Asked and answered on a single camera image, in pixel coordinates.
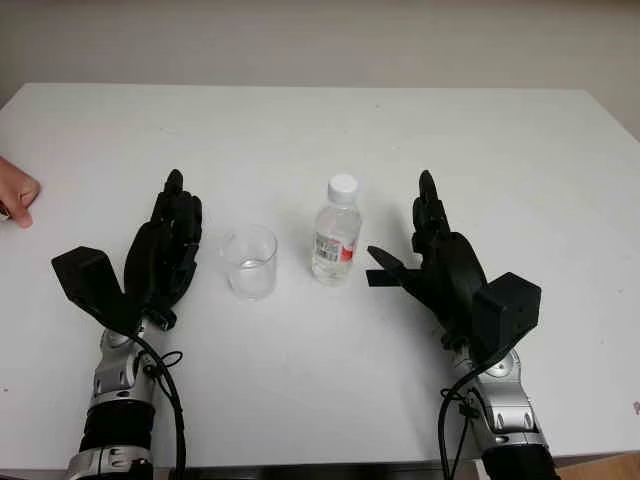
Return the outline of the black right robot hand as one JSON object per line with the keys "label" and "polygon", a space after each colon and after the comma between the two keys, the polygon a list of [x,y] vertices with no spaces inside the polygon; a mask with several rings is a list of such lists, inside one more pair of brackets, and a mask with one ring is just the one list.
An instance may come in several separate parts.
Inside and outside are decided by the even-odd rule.
{"label": "black right robot hand", "polygon": [[418,269],[406,267],[380,247],[370,245],[367,252],[381,266],[368,270],[371,287],[406,290],[425,305],[444,330],[441,343],[455,350],[471,336],[474,294],[487,285],[484,270],[464,235],[450,228],[431,173],[419,177],[419,196],[412,207],[413,251],[422,257]]}

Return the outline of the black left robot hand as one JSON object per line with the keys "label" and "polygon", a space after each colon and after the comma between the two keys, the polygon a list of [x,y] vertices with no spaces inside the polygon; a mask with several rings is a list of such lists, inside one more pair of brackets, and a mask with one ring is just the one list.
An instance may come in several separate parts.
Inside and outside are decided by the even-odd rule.
{"label": "black left robot hand", "polygon": [[193,280],[202,236],[202,203],[170,172],[150,219],[139,228],[124,268],[124,290],[141,313],[164,331],[177,321],[173,311]]}

